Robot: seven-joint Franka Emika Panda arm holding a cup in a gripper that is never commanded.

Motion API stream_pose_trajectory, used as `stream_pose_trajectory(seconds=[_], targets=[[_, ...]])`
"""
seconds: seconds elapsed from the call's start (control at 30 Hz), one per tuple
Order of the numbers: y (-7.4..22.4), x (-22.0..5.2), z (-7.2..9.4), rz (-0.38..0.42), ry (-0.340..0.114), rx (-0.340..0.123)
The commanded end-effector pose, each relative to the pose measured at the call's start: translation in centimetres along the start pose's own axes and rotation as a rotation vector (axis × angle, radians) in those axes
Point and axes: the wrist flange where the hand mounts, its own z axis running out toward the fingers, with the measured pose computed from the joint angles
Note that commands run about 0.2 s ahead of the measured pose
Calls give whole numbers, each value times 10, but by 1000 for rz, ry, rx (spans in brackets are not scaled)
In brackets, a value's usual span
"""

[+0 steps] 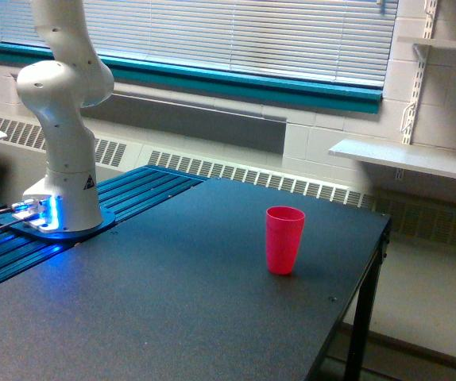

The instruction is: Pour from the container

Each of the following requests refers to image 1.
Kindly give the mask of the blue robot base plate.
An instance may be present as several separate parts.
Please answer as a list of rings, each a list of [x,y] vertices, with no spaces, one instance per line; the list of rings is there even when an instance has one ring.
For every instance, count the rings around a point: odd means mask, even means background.
[[[94,237],[104,231],[107,231],[116,224],[115,213],[102,208],[102,223],[94,228],[82,230],[82,231],[69,231],[62,230],[53,233],[42,233],[37,229],[28,227],[23,222],[18,222],[17,224],[11,225],[9,230],[20,233],[27,237],[37,238],[42,241],[63,241],[63,242],[82,242],[91,237]]]

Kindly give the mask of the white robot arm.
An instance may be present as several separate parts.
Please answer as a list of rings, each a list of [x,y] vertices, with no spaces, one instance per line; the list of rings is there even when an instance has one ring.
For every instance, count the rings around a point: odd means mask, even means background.
[[[24,198],[41,201],[32,221],[42,233],[72,233],[102,224],[96,188],[95,137],[81,109],[106,101],[114,90],[111,70],[99,59],[81,1],[32,1],[37,34],[52,60],[22,68],[17,93],[39,121],[46,144],[44,178]]]

